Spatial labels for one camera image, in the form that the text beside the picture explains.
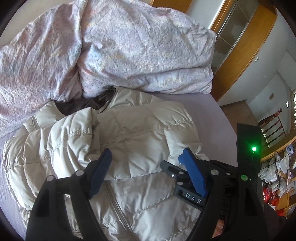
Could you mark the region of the person's right hand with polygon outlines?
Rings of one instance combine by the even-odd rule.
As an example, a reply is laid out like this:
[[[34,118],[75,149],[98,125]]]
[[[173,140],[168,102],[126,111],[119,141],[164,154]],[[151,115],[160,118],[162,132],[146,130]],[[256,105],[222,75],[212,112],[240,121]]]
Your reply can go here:
[[[224,221],[219,219],[215,227],[214,233],[212,235],[212,238],[221,235],[223,233],[223,229],[224,229]]]

